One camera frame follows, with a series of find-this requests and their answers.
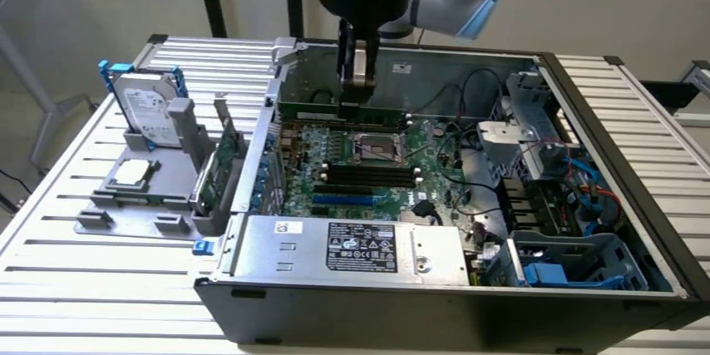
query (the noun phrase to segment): aluminum extrusion table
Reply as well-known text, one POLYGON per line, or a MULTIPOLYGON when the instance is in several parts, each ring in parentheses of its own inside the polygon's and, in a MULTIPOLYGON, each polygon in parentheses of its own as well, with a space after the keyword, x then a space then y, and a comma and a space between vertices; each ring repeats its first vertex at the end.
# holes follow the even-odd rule
MULTIPOLYGON (((220 134, 213 93, 226 92, 234 125, 248 139, 272 79, 270 54, 270 42, 169 37, 138 61, 152 67, 181 66, 194 114, 210 136, 220 134)), ((710 183, 701 177, 704 166, 687 153, 692 141, 661 118, 621 67, 609 66, 600 57, 560 57, 560 61, 708 270, 710 183), (621 119, 612 114, 623 114, 621 119), (647 135, 653 135, 659 147, 639 151, 647 135), (683 197, 681 187, 671 192, 657 186, 657 174, 691 184, 695 196, 683 197)), ((74 234, 73 217, 121 153, 124 128, 109 96, 0 236, 0 353, 384 353, 237 346, 222 338, 192 289, 185 271, 206 272, 213 261, 194 259, 190 243, 74 234)), ((676 332, 639 333, 603 354, 708 352, 710 318, 704 318, 676 332)))

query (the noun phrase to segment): warning label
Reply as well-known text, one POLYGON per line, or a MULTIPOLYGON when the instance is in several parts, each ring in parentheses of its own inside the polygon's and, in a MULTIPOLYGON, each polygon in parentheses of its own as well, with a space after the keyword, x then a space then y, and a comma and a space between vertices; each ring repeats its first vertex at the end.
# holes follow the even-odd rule
POLYGON ((328 224, 325 266, 345 272, 397 272, 391 224, 328 224))

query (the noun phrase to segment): white wall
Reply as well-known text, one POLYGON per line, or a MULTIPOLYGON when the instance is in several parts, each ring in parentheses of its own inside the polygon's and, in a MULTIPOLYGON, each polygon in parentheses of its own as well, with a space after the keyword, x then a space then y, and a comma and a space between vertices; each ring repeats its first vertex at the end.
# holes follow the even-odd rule
MULTIPOLYGON (((241 36, 286 34, 282 2, 260 0, 258 10, 240 2, 236 28, 241 36)), ((334 37, 334 19, 317 0, 304 2, 305 35, 334 37)), ((673 79, 691 59, 710 59, 708 28, 710 0, 501 0, 473 46, 615 55, 636 76, 673 79)), ((431 33, 423 43, 461 45, 431 33)))
MULTIPOLYGON (((150 33, 209 34, 201 0, 9 0, 0 24, 58 97, 101 97, 96 63, 130 62, 150 33)), ((0 57, 0 86, 21 90, 7 70, 0 57)))
MULTIPOLYGON (((304 0, 305 35, 334 37, 336 21, 304 0)), ((233 36, 286 35, 285 0, 222 0, 233 36)), ((206 36, 201 0, 9 0, 0 23, 53 94, 102 94, 104 57, 129 61, 153 32, 206 36)), ((501 0, 475 46, 616 55, 641 78, 673 79, 710 59, 710 0, 501 0)), ((424 43, 456 44, 427 33, 424 43)), ((0 58, 0 86, 18 87, 0 58)))

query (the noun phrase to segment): green circuit board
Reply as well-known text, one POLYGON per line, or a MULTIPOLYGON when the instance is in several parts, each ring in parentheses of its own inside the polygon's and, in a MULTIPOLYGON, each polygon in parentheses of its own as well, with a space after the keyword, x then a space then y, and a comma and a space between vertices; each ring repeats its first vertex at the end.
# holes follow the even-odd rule
MULTIPOLYGON (((411 208, 420 200, 428 200, 436 206, 439 214, 449 218, 444 212, 444 195, 449 190, 453 198, 460 193, 461 187, 451 183, 439 174, 437 149, 444 138, 432 135, 435 121, 421 120, 405 131, 370 132, 357 129, 342 129, 326 124, 293 124, 282 130, 286 146, 281 147, 285 161, 285 200, 282 215, 286 216, 322 216, 338 219, 374 219, 416 221, 411 216, 411 208), (377 148, 376 144, 395 144, 395 151, 365 151, 377 148), (312 197, 316 195, 313 188, 322 185, 320 178, 321 165, 366 165, 389 166, 420 169, 420 183, 416 187, 372 187, 373 206, 362 205, 326 205, 328 214, 312 215, 312 197)), ((443 149, 443 153, 452 154, 452 143, 443 149)), ((444 173, 453 179, 463 179, 460 169, 445 168, 444 173)))

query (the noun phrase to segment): table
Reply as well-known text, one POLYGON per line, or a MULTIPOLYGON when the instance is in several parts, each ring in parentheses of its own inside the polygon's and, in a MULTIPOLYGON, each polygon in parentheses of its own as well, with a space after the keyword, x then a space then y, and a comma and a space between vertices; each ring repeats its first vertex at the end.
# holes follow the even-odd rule
MULTIPOLYGON (((220 134, 216 91, 226 92, 229 112, 249 135, 248 105, 272 76, 272 43, 169 37, 162 50, 138 59, 153 67, 181 60, 194 115, 209 135, 220 134)), ((387 353, 236 346, 185 273, 206 272, 213 259, 196 260, 188 242, 74 234, 73 217, 121 153, 125 126, 109 96, 0 235, 0 352, 387 353)), ((705 231, 695 230, 696 240, 705 231)), ((708 333, 705 318, 676 332, 639 333, 601 355, 707 355, 708 333)))
MULTIPOLYGON (((2 5, 5 3, 6 0, 0 0, 0 10, 2 9, 2 5)), ((84 94, 74 95, 60 102, 52 101, 52 98, 44 89, 42 83, 36 78, 28 63, 22 58, 22 54, 15 48, 7 33, 2 29, 2 26, 0 26, 0 52, 3 54, 7 63, 28 90, 28 93, 32 95, 36 104, 40 106, 44 112, 42 121, 36 133, 34 144, 32 145, 32 151, 29 153, 29 163, 42 173, 44 150, 49 145, 56 128, 60 126, 64 117, 81 103, 86 102, 89 109, 93 109, 93 106, 90 104, 89 97, 84 94)))

